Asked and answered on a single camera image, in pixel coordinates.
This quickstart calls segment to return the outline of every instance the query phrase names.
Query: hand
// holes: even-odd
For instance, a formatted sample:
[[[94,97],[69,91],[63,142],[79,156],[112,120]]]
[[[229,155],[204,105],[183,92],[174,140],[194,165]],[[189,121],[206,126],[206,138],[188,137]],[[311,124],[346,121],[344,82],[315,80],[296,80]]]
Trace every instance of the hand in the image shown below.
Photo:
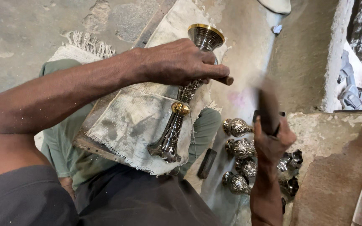
[[[215,55],[198,49],[187,39],[142,50],[145,56],[145,76],[149,82],[165,85],[188,85],[192,80],[223,78],[229,68],[213,65]]]
[[[287,119],[280,116],[277,137],[268,136],[262,131],[261,118],[255,122],[255,149],[258,161],[277,165],[284,152],[296,141],[296,135],[290,130]]]

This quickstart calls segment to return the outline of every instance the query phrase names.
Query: green pants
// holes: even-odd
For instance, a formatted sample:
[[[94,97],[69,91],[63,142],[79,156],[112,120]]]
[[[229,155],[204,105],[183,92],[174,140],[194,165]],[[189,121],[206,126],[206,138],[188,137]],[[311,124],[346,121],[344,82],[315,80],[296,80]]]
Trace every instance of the green pants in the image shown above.
[[[54,71],[71,68],[80,65],[73,59],[62,59],[47,62],[41,68],[40,76]],[[58,177],[71,177],[74,190],[78,186],[95,175],[115,166],[117,162],[100,157],[72,146],[72,141],[78,133],[86,116],[92,110],[93,104],[88,104],[57,125],[43,131],[44,140],[41,152],[48,158],[57,171]],[[185,175],[187,170],[195,162],[196,155],[200,156],[208,147],[221,124],[221,116],[218,111],[206,108],[201,111],[199,118],[194,123],[194,140],[191,138],[189,146],[188,163],[180,167],[179,174]]]

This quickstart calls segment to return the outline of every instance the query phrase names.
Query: metal vase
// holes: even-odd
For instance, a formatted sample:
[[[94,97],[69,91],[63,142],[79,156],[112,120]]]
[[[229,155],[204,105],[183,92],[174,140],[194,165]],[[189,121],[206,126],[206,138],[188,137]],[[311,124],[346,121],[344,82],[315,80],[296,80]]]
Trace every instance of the metal vase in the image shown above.
[[[246,178],[253,178],[256,177],[258,172],[258,165],[250,157],[245,160],[237,159],[235,162],[235,170]]]
[[[242,175],[226,172],[222,178],[222,184],[228,187],[230,192],[235,195],[251,194],[251,188]]]
[[[249,126],[244,120],[239,118],[226,119],[223,122],[223,131],[228,136],[242,137],[245,134],[253,133],[254,127]]]
[[[297,191],[299,190],[299,181],[296,177],[291,179],[278,178],[280,187],[282,187],[289,196],[296,196]]]
[[[286,170],[288,170],[288,165],[291,162],[291,154],[285,152],[283,154],[283,157],[280,159],[279,163],[277,164],[276,168],[280,171],[280,172],[284,172]]]
[[[212,52],[224,43],[224,36],[215,28],[205,24],[193,24],[188,28],[189,38],[202,51]],[[177,101],[171,106],[172,114],[160,139],[148,146],[151,156],[159,156],[168,163],[180,162],[177,142],[184,116],[189,114],[188,104],[196,90],[203,85],[201,79],[192,81],[187,86],[178,88]]]
[[[297,149],[293,154],[291,154],[291,162],[290,165],[294,169],[299,169],[301,167],[301,164],[303,163],[303,152]]]
[[[246,138],[242,140],[229,139],[225,148],[228,154],[235,156],[237,159],[256,156],[254,141],[249,142]]]

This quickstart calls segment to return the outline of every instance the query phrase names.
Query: whetstone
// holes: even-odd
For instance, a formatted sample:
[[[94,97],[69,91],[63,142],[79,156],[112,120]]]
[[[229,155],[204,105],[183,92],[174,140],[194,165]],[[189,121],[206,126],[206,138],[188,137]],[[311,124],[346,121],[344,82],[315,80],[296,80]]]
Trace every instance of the whetstone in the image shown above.
[[[214,159],[216,158],[217,152],[211,148],[208,149],[204,160],[202,161],[201,167],[198,170],[198,177],[200,179],[206,179],[209,175],[210,169],[212,168]]]

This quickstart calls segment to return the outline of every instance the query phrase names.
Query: cement surface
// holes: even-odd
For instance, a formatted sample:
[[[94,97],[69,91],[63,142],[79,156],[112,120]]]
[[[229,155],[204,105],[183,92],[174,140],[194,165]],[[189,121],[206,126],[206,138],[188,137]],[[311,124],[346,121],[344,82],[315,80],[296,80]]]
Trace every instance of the cement surface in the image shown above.
[[[281,21],[283,30],[276,38],[268,68],[279,85],[281,110],[329,111],[325,106],[333,99],[350,4],[352,1],[291,1],[292,11]]]
[[[284,225],[349,225],[362,189],[362,114],[294,113],[288,116],[300,149],[300,189]]]
[[[156,0],[0,0],[0,92],[38,76],[66,42],[68,31],[89,31],[130,49],[153,13]]]

